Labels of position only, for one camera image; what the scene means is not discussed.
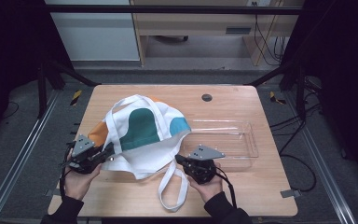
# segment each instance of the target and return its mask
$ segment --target tote bag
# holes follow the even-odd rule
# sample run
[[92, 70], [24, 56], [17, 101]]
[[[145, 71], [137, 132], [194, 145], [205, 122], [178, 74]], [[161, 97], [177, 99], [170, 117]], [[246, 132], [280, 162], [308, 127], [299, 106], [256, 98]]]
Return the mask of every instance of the tote bag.
[[[185, 202], [188, 182], [182, 170], [176, 168], [174, 157], [190, 132], [179, 110], [156, 98], [133, 95], [115, 103], [89, 133], [89, 139], [97, 146], [104, 144], [103, 148], [109, 143], [114, 145], [114, 159], [103, 164], [104, 170], [131, 172], [136, 179], [165, 172], [158, 196], [166, 209], [176, 212]], [[173, 175], [180, 176], [182, 183], [176, 205], [168, 206], [161, 194]]]

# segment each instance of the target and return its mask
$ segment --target black cloth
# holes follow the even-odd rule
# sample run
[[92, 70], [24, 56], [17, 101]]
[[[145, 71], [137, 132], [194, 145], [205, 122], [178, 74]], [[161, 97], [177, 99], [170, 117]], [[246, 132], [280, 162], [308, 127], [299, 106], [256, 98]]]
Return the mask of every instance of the black cloth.
[[[41, 224], [76, 224], [77, 215], [83, 207], [83, 202], [64, 197], [62, 204], [52, 215], [45, 215]], [[213, 220], [219, 224], [252, 224], [248, 214], [240, 208], [234, 208], [226, 198], [225, 192], [212, 197], [205, 206], [205, 210]]]

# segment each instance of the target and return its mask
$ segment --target horizontal black beam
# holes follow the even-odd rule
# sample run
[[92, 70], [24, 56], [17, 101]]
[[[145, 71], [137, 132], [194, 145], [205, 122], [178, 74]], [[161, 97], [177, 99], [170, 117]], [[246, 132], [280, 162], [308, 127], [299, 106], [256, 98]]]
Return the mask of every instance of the horizontal black beam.
[[302, 7], [219, 7], [219, 6], [122, 6], [122, 5], [46, 5], [19, 6], [27, 10], [66, 13], [179, 13], [179, 14], [257, 14], [302, 15], [321, 12]]

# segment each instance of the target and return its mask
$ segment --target hand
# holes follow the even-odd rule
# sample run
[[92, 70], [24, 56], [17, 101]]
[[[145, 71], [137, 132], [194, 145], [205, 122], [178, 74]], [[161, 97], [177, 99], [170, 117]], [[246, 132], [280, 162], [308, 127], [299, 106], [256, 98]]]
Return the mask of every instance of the hand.
[[[71, 159], [72, 149], [69, 152], [67, 160]], [[82, 201], [87, 191], [89, 191], [91, 181], [100, 173], [102, 165], [99, 164], [91, 174], [82, 175], [71, 171], [69, 167], [65, 168], [65, 194], [68, 197]]]
[[[215, 162], [214, 165], [220, 168], [219, 162]], [[202, 185], [197, 184], [191, 176], [188, 177], [188, 181], [190, 182], [190, 186], [200, 193], [200, 196], [205, 203], [212, 199], [214, 195], [223, 191], [222, 178], [217, 175], [215, 175], [210, 182]]]

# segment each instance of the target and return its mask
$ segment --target white panel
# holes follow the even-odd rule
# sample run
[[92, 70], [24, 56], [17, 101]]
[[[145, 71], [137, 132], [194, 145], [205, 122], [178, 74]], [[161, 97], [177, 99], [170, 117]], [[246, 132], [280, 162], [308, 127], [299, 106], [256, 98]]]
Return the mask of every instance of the white panel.
[[[128, 5], [128, 0], [45, 0], [46, 4]], [[72, 61], [139, 61], [130, 13], [51, 13]]]

